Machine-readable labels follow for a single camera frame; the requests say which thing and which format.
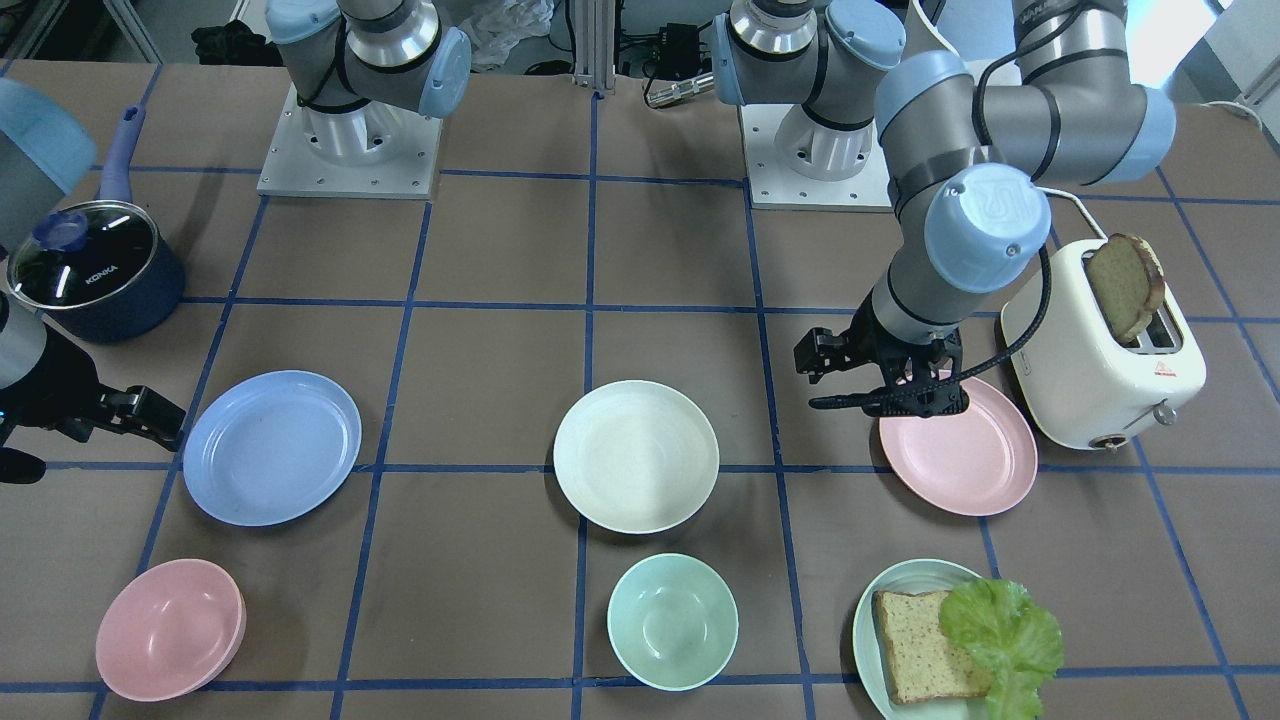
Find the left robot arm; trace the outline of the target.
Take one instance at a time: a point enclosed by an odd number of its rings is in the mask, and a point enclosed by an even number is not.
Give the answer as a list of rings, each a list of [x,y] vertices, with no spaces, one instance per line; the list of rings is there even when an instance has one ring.
[[[812,383],[867,364],[883,384],[819,410],[940,416],[966,410],[959,327],[1033,256],[1051,210],[1039,181],[1107,184],[1172,146],[1167,95],[1132,82],[1125,1],[1014,1],[1012,51],[973,76],[933,24],[938,1],[735,1],[712,23],[722,102],[788,104],[818,129],[876,133],[902,246],[842,333],[809,331]]]

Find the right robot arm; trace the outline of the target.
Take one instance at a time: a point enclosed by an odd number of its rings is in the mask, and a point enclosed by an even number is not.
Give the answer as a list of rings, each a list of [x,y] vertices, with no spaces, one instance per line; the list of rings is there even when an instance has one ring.
[[[356,156],[337,119],[375,102],[445,118],[468,82],[468,37],[430,1],[270,1],[265,20],[330,158]],[[180,447],[184,409],[145,386],[104,384],[83,348],[150,332],[186,290],[180,260],[132,199],[143,122],[141,105],[125,108],[97,196],[60,209],[97,161],[93,141],[47,95],[3,81],[4,438],[29,427],[83,443],[101,429]]]

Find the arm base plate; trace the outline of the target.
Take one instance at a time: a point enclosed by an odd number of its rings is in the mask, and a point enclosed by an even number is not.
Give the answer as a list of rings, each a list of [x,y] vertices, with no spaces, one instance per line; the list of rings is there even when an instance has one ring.
[[[890,176],[876,124],[840,131],[799,105],[739,109],[751,206],[756,210],[888,213]]]
[[[262,161],[264,196],[428,201],[443,120],[384,102],[344,114],[302,108],[294,87]]]

